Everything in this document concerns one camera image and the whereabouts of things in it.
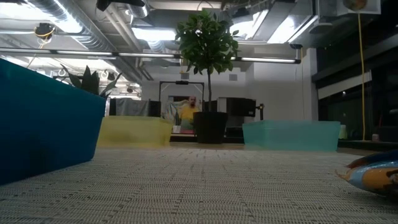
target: man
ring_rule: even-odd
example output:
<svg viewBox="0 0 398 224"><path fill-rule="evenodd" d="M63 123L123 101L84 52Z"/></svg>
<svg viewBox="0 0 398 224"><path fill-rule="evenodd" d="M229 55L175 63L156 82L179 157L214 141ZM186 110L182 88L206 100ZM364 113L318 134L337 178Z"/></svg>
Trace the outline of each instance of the man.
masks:
<svg viewBox="0 0 398 224"><path fill-rule="evenodd" d="M197 98L195 96L190 96L188 104L183 106L179 112L182 129L193 130L193 114L198 111Z"/></svg>

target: yellow plastic bin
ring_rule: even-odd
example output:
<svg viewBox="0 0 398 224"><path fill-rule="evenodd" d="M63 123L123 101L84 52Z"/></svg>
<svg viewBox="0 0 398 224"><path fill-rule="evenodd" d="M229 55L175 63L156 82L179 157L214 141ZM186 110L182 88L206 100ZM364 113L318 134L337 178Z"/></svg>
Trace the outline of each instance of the yellow plastic bin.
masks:
<svg viewBox="0 0 398 224"><path fill-rule="evenodd" d="M103 118L98 147L165 147L173 124L162 118L107 116Z"/></svg>

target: yellow shirt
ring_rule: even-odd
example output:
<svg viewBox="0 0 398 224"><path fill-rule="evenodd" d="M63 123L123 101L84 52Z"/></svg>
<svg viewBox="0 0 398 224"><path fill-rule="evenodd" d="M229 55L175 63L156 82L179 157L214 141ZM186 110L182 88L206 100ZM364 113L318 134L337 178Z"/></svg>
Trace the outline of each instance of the yellow shirt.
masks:
<svg viewBox="0 0 398 224"><path fill-rule="evenodd" d="M199 110L198 110L197 107L192 108L192 107L190 107L189 105L184 106L184 107L181 109L180 118L181 118L181 119L187 119L187 120L193 120L193 114L194 114L195 112L198 112L198 111L199 111Z"/></svg>

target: yellow cable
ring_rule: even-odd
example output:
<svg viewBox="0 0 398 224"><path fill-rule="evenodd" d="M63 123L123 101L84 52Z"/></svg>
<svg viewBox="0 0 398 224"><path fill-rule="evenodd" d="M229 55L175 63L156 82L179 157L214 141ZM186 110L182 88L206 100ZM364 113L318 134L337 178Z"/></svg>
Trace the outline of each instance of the yellow cable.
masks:
<svg viewBox="0 0 398 224"><path fill-rule="evenodd" d="M303 47L301 48L301 90L302 90L302 95L303 95L303 119L305 119Z"/></svg>
<svg viewBox="0 0 398 224"><path fill-rule="evenodd" d="M50 31L50 32L48 32L48 33L46 33L46 34L36 34L36 27L35 27L35 29L34 29L34 32L35 32L35 35L37 36L37 37L45 37L45 36L48 36L48 35L50 35L50 34L52 34L53 32L54 32L54 30L55 30L55 27Z"/></svg>
<svg viewBox="0 0 398 224"><path fill-rule="evenodd" d="M362 140L365 141L365 62L363 59L363 47L362 47L362 27L361 27L361 14L358 13L358 26L359 26L359 47L361 51L361 65L362 65Z"/></svg>

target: blue plastic bin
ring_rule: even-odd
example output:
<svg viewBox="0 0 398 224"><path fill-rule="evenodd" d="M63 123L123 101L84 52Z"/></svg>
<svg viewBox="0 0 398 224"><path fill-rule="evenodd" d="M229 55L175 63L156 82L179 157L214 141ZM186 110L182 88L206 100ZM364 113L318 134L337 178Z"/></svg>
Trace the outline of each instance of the blue plastic bin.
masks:
<svg viewBox="0 0 398 224"><path fill-rule="evenodd" d="M336 151L338 121L258 121L243 124L248 149Z"/></svg>
<svg viewBox="0 0 398 224"><path fill-rule="evenodd" d="M0 184L93 158L105 100L0 59Z"/></svg>

